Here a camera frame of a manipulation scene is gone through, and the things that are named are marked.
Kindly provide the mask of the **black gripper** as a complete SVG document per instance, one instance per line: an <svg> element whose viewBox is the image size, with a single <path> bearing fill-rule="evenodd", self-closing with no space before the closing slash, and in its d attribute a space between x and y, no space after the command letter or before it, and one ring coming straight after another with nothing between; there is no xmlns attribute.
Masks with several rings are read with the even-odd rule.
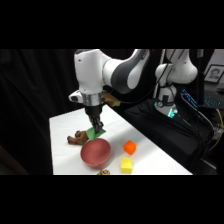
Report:
<svg viewBox="0 0 224 224"><path fill-rule="evenodd" d="M86 106L85 112L88 115L90 121L92 122L92 127L94 130L94 133L97 134L103 129L103 123L100 120L100 115L102 113L102 106Z"/></svg>

